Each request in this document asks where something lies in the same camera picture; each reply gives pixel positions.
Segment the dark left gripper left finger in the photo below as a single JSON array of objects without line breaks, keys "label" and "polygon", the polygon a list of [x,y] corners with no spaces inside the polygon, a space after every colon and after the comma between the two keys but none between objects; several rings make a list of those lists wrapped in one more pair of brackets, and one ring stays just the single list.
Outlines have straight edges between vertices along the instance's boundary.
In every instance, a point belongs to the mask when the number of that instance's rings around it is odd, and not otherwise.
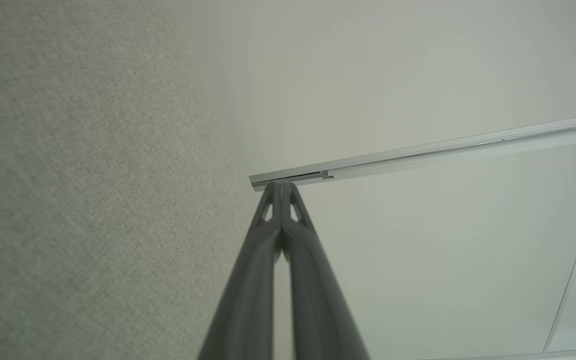
[{"label": "dark left gripper left finger", "polygon": [[270,183],[218,304],[198,358],[270,360],[274,355],[274,267],[281,186]]}]

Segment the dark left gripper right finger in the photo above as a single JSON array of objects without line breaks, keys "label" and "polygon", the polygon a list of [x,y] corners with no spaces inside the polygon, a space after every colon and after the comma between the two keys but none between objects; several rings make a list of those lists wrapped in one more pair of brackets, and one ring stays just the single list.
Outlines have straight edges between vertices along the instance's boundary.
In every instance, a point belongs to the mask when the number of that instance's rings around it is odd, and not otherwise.
[{"label": "dark left gripper right finger", "polygon": [[314,228],[290,182],[282,184],[283,251],[290,266],[297,360],[367,360],[370,356]]}]

